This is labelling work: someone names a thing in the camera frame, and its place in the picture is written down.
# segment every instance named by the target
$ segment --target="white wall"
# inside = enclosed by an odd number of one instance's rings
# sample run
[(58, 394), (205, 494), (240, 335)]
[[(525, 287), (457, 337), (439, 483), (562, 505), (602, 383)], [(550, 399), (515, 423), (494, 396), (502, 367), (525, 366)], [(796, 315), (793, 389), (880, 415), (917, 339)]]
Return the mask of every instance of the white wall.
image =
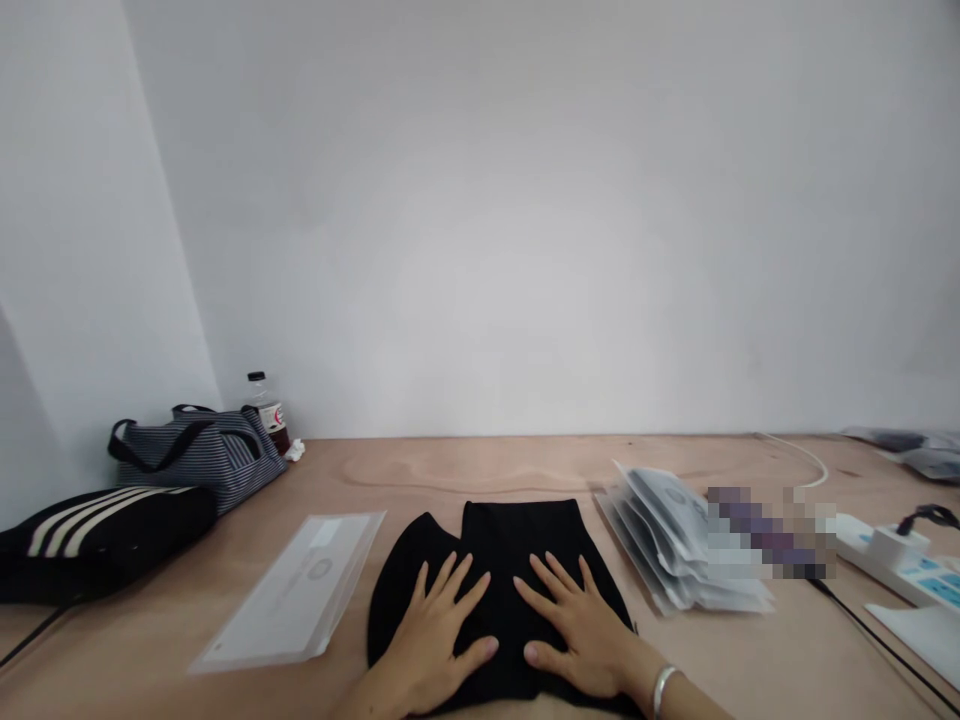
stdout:
[(0, 529), (87, 488), (70, 472), (0, 312)]
[(960, 424), (950, 0), (128, 0), (296, 435)]
[(107, 485), (116, 420), (220, 397), (119, 1), (4, 2), (0, 98), (2, 524)]

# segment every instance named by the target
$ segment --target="power strip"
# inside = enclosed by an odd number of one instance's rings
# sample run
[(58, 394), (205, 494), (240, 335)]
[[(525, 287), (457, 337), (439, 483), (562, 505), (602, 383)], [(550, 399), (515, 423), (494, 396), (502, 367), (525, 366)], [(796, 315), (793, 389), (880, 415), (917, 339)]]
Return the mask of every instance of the power strip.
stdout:
[[(921, 553), (908, 556), (893, 569), (876, 559), (876, 544), (870, 551), (871, 543), (886, 541), (883, 536), (889, 537), (889, 533), (843, 513), (837, 514), (836, 528), (837, 553), (844, 560), (853, 563), (917, 607), (943, 605), (960, 613), (960, 574)], [(929, 543), (918, 533), (911, 535)]]

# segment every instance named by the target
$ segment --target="wrist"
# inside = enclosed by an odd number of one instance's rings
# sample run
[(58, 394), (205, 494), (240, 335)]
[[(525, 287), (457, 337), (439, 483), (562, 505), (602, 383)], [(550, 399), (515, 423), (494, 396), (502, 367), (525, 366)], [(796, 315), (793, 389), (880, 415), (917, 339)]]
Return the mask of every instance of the wrist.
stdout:
[(371, 717), (378, 720), (400, 720), (412, 712), (410, 683), (402, 677), (387, 656), (367, 671), (361, 692), (374, 703)]
[(633, 698), (644, 714), (649, 715), (657, 677), (668, 663), (652, 645), (636, 636), (631, 636), (631, 639), (635, 642), (622, 655), (620, 692)]

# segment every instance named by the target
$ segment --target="gray striped tote bag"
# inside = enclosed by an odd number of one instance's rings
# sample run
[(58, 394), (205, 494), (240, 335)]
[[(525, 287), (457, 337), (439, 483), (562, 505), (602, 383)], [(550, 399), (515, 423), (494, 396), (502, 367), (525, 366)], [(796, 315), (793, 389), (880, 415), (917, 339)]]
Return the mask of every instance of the gray striped tote bag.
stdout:
[(173, 420), (159, 427), (121, 420), (113, 426), (107, 452), (119, 462), (118, 485), (208, 488), (217, 497), (218, 515), (287, 469), (259, 412), (249, 405), (222, 413), (178, 405)]

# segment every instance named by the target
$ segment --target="black cable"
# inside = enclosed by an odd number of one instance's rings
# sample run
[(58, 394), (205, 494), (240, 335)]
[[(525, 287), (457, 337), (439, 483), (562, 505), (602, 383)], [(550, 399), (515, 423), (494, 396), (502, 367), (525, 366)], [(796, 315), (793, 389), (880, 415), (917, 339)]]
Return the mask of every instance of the black cable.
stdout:
[(0, 668), (2, 668), (2, 667), (3, 667), (4, 665), (6, 665), (8, 662), (10, 662), (11, 660), (13, 660), (13, 658), (15, 658), (17, 655), (19, 655), (20, 652), (21, 652), (27, 645), (29, 645), (29, 644), (32, 643), (34, 640), (36, 640), (38, 637), (40, 637), (40, 633), (42, 633), (42, 632), (43, 632), (44, 630), (46, 630), (48, 627), (50, 627), (51, 625), (53, 625), (53, 623), (55, 623), (55, 622), (60, 618), (61, 615), (63, 615), (67, 610), (69, 610), (69, 609), (72, 608), (73, 606), (74, 606), (74, 603), (68, 603), (67, 605), (61, 605), (61, 606), (58, 607), (56, 610), (54, 610), (54, 611), (53, 611), (53, 614), (50, 615), (50, 617), (48, 617), (48, 618), (47, 618), (46, 620), (44, 620), (42, 623), (40, 623), (39, 625), (37, 625), (36, 629), (35, 629), (32, 633), (30, 633), (29, 635), (27, 635), (27, 637), (25, 637), (25, 638), (20, 642), (19, 645), (17, 645), (13, 650), (11, 650), (9, 653), (7, 653), (7, 656), (6, 656), (3, 660), (0, 660)]
[(922, 517), (930, 522), (942, 527), (952, 527), (960, 530), (960, 519), (954, 515), (949, 508), (943, 505), (918, 505), (913, 515), (907, 515), (897, 526), (897, 535), (906, 537), (913, 530), (913, 522), (918, 517)]
[(871, 629), (867, 626), (867, 624), (866, 624), (863, 620), (861, 620), (861, 619), (857, 616), (856, 613), (853, 612), (853, 610), (851, 610), (850, 608), (847, 607), (846, 603), (844, 603), (843, 600), (841, 600), (840, 598), (838, 598), (838, 597), (833, 593), (833, 590), (831, 590), (830, 588), (827, 587), (827, 584), (826, 584), (823, 580), (818, 580), (818, 579), (816, 579), (816, 578), (807, 578), (807, 582), (810, 583), (811, 585), (813, 585), (817, 590), (819, 590), (820, 592), (822, 592), (822, 593), (823, 593), (824, 595), (826, 595), (828, 598), (830, 598), (831, 600), (833, 600), (837, 605), (839, 605), (839, 606), (843, 609), (843, 611), (847, 613), (847, 615), (849, 615), (850, 617), (852, 617), (852, 618), (857, 622), (857, 624), (858, 624), (861, 628), (863, 628), (864, 630), (867, 631), (867, 633), (870, 635), (870, 637), (872, 637), (874, 640), (876, 640), (878, 643), (880, 643), (880, 645), (883, 647), (883, 649), (886, 650), (888, 653), (890, 653), (897, 662), (899, 662), (899, 663), (900, 663), (901, 665), (903, 665), (907, 670), (909, 670), (911, 673), (913, 673), (913, 676), (914, 676), (915, 678), (917, 678), (917, 680), (919, 680), (919, 681), (922, 682), (924, 685), (926, 685), (926, 686), (927, 686), (927, 689), (929, 689), (930, 692), (932, 692), (934, 695), (936, 695), (938, 698), (940, 698), (940, 701), (941, 701), (944, 705), (946, 705), (948, 708), (950, 708), (950, 709), (953, 711), (953, 714), (954, 714), (954, 715), (956, 715), (957, 717), (960, 717), (960, 708), (957, 708), (956, 705), (954, 705), (952, 702), (950, 702), (949, 700), (947, 700), (947, 698), (944, 696), (944, 694), (943, 694), (942, 692), (940, 692), (939, 690), (937, 690), (937, 689), (930, 683), (929, 680), (927, 680), (923, 675), (921, 675), (919, 672), (917, 672), (916, 670), (914, 670), (914, 669), (913, 669), (913, 666), (912, 666), (910, 663), (908, 663), (906, 660), (904, 660), (902, 657), (900, 657), (900, 655), (897, 653), (896, 650), (894, 650), (892, 647), (890, 647), (889, 645), (887, 645), (887, 644), (880, 638), (879, 635), (877, 635), (873, 630), (871, 630)]

